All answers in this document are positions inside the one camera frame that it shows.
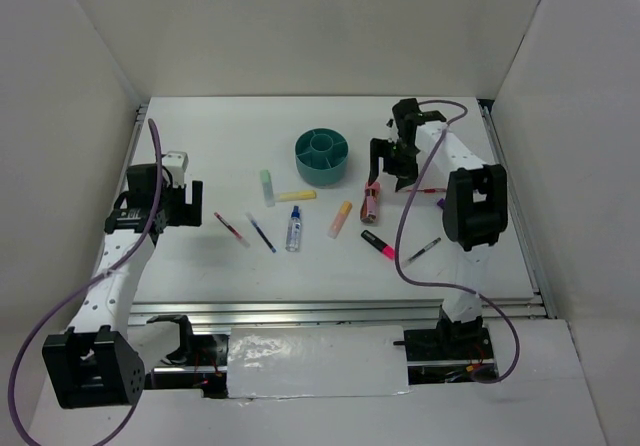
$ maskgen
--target white backdrop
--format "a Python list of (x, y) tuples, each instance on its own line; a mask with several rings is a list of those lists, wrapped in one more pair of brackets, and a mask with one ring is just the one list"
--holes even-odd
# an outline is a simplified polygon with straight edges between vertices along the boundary
[(538, 0), (78, 0), (143, 96), (495, 97)]
[(543, 0), (494, 119), (611, 446), (640, 434), (640, 0)]
[[(91, 273), (135, 109), (72, 0), (0, 0), (0, 31), (0, 442), (13, 445), (23, 444), (4, 399), (13, 358)], [(44, 379), (42, 340), (19, 376), (27, 424)]]

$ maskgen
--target teal bowl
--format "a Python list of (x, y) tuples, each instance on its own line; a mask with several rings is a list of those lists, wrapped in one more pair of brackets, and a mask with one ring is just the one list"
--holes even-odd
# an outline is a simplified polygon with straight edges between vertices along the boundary
[(332, 129), (312, 129), (296, 141), (296, 166), (302, 179), (313, 186), (329, 186), (347, 171), (349, 146)]

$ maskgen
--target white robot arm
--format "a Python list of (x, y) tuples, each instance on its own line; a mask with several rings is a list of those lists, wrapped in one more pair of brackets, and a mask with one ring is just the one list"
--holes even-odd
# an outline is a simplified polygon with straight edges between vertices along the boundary
[[(444, 126), (444, 123), (426, 123), (420, 126), (416, 131), (416, 147), (421, 151), (430, 152), (440, 139)], [(485, 164), (451, 132), (447, 133), (432, 162), (432, 165), (445, 175), (460, 168), (467, 171), (482, 169)], [(465, 251), (460, 246), (457, 249), (458, 258), (453, 282), (479, 293), (484, 292), (490, 254), (491, 247), (487, 244), (477, 245), (470, 251)], [(454, 291), (445, 298), (442, 310), (454, 323), (469, 323), (482, 316), (482, 303), (476, 295)]]
[[(371, 140), (369, 184), (377, 178), (379, 160), (383, 159), (383, 170), (398, 178), (397, 191), (416, 182), (417, 155), (433, 150), (446, 127), (446, 118), (439, 111), (421, 111), (415, 98), (401, 100), (392, 111), (397, 141)], [(393, 127), (394, 120), (388, 126)], [(506, 171), (500, 165), (487, 165), (451, 132), (432, 164), (449, 177), (443, 226), (447, 237), (459, 245), (454, 281), (481, 293), (491, 246), (507, 227)], [(442, 304), (438, 328), (449, 342), (479, 337), (480, 298), (463, 291), (449, 294)]]
[(164, 356), (189, 348), (193, 331), (186, 316), (156, 317), (131, 336), (127, 334), (138, 283), (164, 228), (202, 223), (202, 182), (192, 183), (192, 203), (186, 203), (187, 165), (184, 152), (163, 156), (164, 181), (151, 230), (131, 258), (114, 271), (113, 265), (139, 240), (150, 219), (155, 194), (155, 164), (128, 168), (128, 189), (118, 197), (105, 221), (98, 266), (105, 278), (89, 290), (66, 331), (49, 335), (42, 348), (63, 408), (136, 404), (146, 372)]

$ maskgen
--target yellow marker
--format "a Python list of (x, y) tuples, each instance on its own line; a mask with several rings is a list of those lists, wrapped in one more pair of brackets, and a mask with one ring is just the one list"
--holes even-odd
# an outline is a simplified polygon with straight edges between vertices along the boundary
[(293, 193), (280, 193), (276, 196), (276, 201), (282, 203), (284, 201), (300, 201), (303, 199), (316, 199), (316, 192), (311, 189), (309, 191), (295, 191)]
[(331, 223), (331, 227), (329, 228), (329, 232), (327, 233), (330, 238), (336, 239), (352, 207), (353, 205), (349, 201), (345, 201), (344, 203), (342, 203), (342, 206), (340, 206), (340, 211), (338, 211), (338, 214), (336, 214), (336, 217), (333, 220), (333, 223)]

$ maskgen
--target wire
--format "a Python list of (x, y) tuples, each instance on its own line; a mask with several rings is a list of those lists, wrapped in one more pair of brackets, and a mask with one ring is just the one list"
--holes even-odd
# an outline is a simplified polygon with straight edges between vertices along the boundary
[(220, 373), (220, 371), (218, 371), (218, 363), (216, 363), (215, 358), (213, 357), (214, 355), (209, 354), (208, 351), (206, 351), (204, 348), (202, 348), (202, 354), (204, 356), (206, 356), (209, 361), (211, 361), (211, 364), (213, 365), (213, 369), (215, 370), (216, 376), (218, 376), (219, 378), (222, 377), (222, 374)]
[(193, 366), (193, 381), (197, 381), (198, 379), (198, 359), (200, 359), (200, 354), (196, 353), (196, 360)]
[(440, 137), (436, 141), (436, 144), (433, 146), (433, 149), (429, 153), (429, 156), (427, 157), (427, 160), (424, 162), (424, 165), (422, 166), (422, 170), (420, 171), (420, 174), (418, 175), (418, 179), (416, 180), (415, 184), (413, 185), (413, 189), (411, 190), (411, 193), (409, 194), (409, 198), (407, 199), (407, 203), (405, 204), (404, 210), (402, 211), (402, 216), (400, 217), (400, 223), (398, 224), (398, 232), (396, 234), (396, 243), (395, 243), (396, 254), (395, 254), (395, 259), (394, 259), (394, 262), (395, 262), (395, 265), (396, 265), (396, 271), (398, 272), (398, 275), (404, 281), (406, 281), (409, 284), (413, 284), (414, 286), (423, 286), (423, 287), (427, 287), (427, 288), (456, 289), (458, 291), (464, 291), (465, 293), (477, 295), (482, 301), (484, 301), (489, 306), (491, 306), (500, 315), (500, 317), (502, 319), (504, 319), (504, 321), (507, 323), (507, 326), (511, 330), (511, 334), (513, 335), (513, 340), (515, 342), (515, 352), (514, 352), (513, 360), (511, 361), (511, 364), (509, 365), (507, 370), (504, 372), (504, 374), (498, 376), (495, 379), (480, 380), (480, 379), (478, 379), (476, 377), (475, 373), (477, 373), (481, 369), (484, 369), (484, 367), (478, 368), (478, 369), (474, 370), (471, 373), (471, 379), (473, 379), (475, 382), (483, 383), (483, 384), (499, 383), (500, 381), (504, 381), (506, 378), (508, 378), (511, 375), (511, 373), (513, 373), (513, 370), (516, 369), (516, 366), (518, 364), (518, 360), (520, 359), (520, 338), (518, 336), (518, 332), (516, 331), (516, 328), (515, 328), (513, 322), (511, 321), (511, 319), (509, 319), (509, 317), (504, 313), (504, 311), (502, 311), (502, 309), (495, 302), (493, 302), (491, 299), (487, 298), (485, 295), (479, 293), (478, 291), (475, 291), (474, 289), (468, 288), (466, 286), (461, 286), (459, 284), (453, 284), (453, 283), (416, 281), (415, 279), (411, 279), (406, 274), (404, 274), (404, 271), (402, 271), (402, 266), (400, 264), (400, 256), (401, 256), (400, 255), (400, 242), (402, 240), (402, 233), (404, 231), (404, 225), (407, 222), (407, 216), (409, 215), (409, 209), (411, 208), (411, 204), (413, 203), (413, 200), (416, 197), (416, 193), (418, 192), (418, 188), (420, 187), (420, 183), (422, 182), (422, 179), (424, 178), (424, 176), (425, 176), (425, 174), (427, 172), (427, 169), (429, 168), (429, 165), (433, 161), (433, 157), (438, 152), (438, 148), (444, 142), (444, 138), (446, 137), (447, 132), (448, 132), (449, 128), (451, 127), (451, 125), (453, 123), (455, 123), (456, 121), (464, 118), (467, 115), (467, 113), (469, 112), (469, 109), (464, 104), (458, 103), (456, 101), (450, 101), (448, 99), (430, 99), (430, 100), (427, 100), (427, 101), (422, 101), (422, 102), (418, 103), (418, 105), (436, 104), (436, 103), (437, 104), (450, 104), (450, 105), (453, 105), (453, 106), (457, 106), (457, 107), (462, 109), (462, 113), (460, 113), (458, 116), (455, 116), (452, 119), (450, 119), (449, 121), (447, 121), (447, 125), (444, 128), (442, 128), (442, 133), (440, 134)]
[[(149, 130), (151, 132), (151, 139), (153, 141), (153, 148), (155, 150), (156, 156), (156, 190), (153, 196), (153, 205), (151, 206), (151, 212), (149, 213), (149, 219), (147, 219), (147, 223), (144, 225), (144, 229), (142, 230), (142, 234), (138, 238), (138, 241), (133, 245), (133, 247), (127, 251), (127, 253), (116, 261), (113, 266), (111, 266), (108, 270), (103, 271), (101, 273), (96, 274), (93, 278), (91, 278), (86, 284), (69, 294), (66, 298), (56, 304), (51, 310), (45, 314), (40, 321), (33, 327), (31, 332), (27, 335), (22, 346), (18, 350), (18, 354), (16, 355), (16, 359), (13, 362), (13, 366), (11, 368), (11, 374), (9, 375), (9, 386), (7, 387), (7, 401), (9, 403), (9, 413), (11, 415), (11, 421), (13, 421), (13, 425), (15, 426), (18, 434), (22, 438), (22, 440), (30, 446), (41, 446), (35, 439), (29, 436), (29, 433), (25, 429), (22, 421), (20, 421), (20, 416), (18, 416), (18, 409), (16, 406), (16, 379), (18, 377), (18, 369), (20, 368), (20, 363), (24, 358), (24, 355), (27, 351), (27, 348), (35, 338), (36, 334), (42, 329), (42, 327), (49, 321), (58, 311), (64, 308), (67, 304), (72, 302), (74, 299), (79, 297), (82, 294), (86, 294), (89, 289), (105, 279), (111, 272), (119, 269), (123, 264), (125, 264), (129, 259), (136, 253), (138, 248), (142, 245), (144, 240), (147, 238), (149, 231), (151, 230), (151, 226), (153, 226), (153, 220), (158, 212), (158, 205), (160, 204), (160, 193), (162, 192), (162, 148), (160, 147), (160, 135), (158, 133), (158, 128), (156, 127), (156, 123), (153, 119), (149, 119)], [(102, 441), (97, 442), (94, 446), (103, 446), (115, 438), (127, 425), (131, 416), (136, 410), (136, 405), (132, 406), (125, 418), (122, 420), (122, 423), (113, 430), (113, 432), (104, 438)]]
[(484, 363), (484, 360), (485, 360), (485, 358), (487, 357), (487, 356), (484, 354), (484, 350), (483, 350), (480, 346), (478, 346), (478, 344), (474, 344), (474, 346), (475, 346), (475, 347), (476, 347), (476, 349), (480, 352), (480, 363), (479, 363), (479, 364)]

